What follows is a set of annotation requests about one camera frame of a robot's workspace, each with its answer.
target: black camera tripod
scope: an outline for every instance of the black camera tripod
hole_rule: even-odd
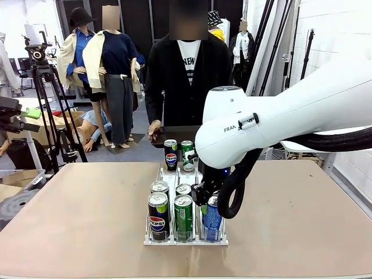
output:
[[[28,71],[28,75],[32,76],[34,80],[40,109],[43,112],[41,115],[42,115],[42,121],[44,122],[46,137],[48,139],[49,154],[52,159],[54,173],[56,174],[59,171],[59,166],[58,166],[58,161],[57,161],[57,156],[59,152],[61,152],[63,161],[65,163],[76,162],[78,158],[77,153],[79,153],[81,160],[83,162],[87,162],[87,157],[84,153],[83,146],[77,134],[77,129],[73,121],[73,116],[71,114],[69,104],[67,103],[65,92],[60,82],[57,69],[54,65],[50,65],[45,58],[46,57],[45,50],[47,47],[51,47],[51,45],[47,44],[45,33],[43,31],[40,31],[40,33],[42,34],[44,38],[44,43],[42,45],[27,45],[27,40],[25,39],[25,42],[26,42],[25,49],[28,51],[30,55],[30,59],[34,63],[31,67],[31,70]],[[46,82],[51,83],[53,86],[53,90],[57,97],[59,106],[62,111],[62,116],[65,121],[65,128],[58,129],[54,122],[52,110],[48,102],[47,93],[45,92],[44,82],[42,79],[44,79]],[[67,112],[69,113],[69,117],[71,119],[71,123],[74,128],[74,132],[76,133],[76,138],[78,142],[75,142],[74,140],[73,132],[67,121],[66,113],[63,110],[63,104],[62,104],[61,97],[65,100],[66,109],[67,109]],[[43,105],[41,102],[42,99],[45,100],[45,108],[48,114],[53,142],[51,140],[50,132],[47,129],[47,121],[45,119],[44,109],[43,109]]]

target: black shorts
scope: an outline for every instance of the black shorts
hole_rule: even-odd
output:
[[[87,92],[89,100],[91,102],[99,102],[100,100],[107,97],[105,92],[93,93],[92,88],[84,80],[82,80],[85,91]]]

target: pepsi logo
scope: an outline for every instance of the pepsi logo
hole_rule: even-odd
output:
[[[161,231],[165,227],[165,221],[162,218],[150,217],[150,225],[154,231]]]
[[[177,155],[171,153],[165,156],[165,159],[168,164],[175,164],[177,162]]]

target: belt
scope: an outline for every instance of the belt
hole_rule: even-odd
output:
[[[110,78],[120,78],[121,80],[128,78],[126,74],[105,74],[105,76]]]

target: soda can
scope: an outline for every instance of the soda can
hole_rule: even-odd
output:
[[[164,142],[165,164],[168,171],[177,170],[177,141],[167,139]]]
[[[176,212],[176,240],[180,242],[192,241],[192,198],[179,195],[174,199]]]
[[[148,205],[152,238],[158,242],[166,241],[170,234],[167,195],[160,192],[150,194]]]
[[[189,195],[191,196],[191,186],[189,184],[180,184],[176,187],[176,196]]]
[[[181,150],[182,150],[182,160],[183,160],[183,165],[184,165],[184,171],[191,172],[195,170],[194,160],[189,160],[187,158],[188,155],[195,154],[194,144],[192,143],[192,141],[181,142]]]
[[[213,195],[206,207],[202,208],[202,224],[204,230],[204,238],[207,242],[220,241],[220,227],[222,217],[219,214],[217,207],[217,195]]]
[[[167,182],[162,180],[155,181],[154,183],[151,184],[150,189],[151,193],[160,192],[166,194],[169,201],[169,186]]]

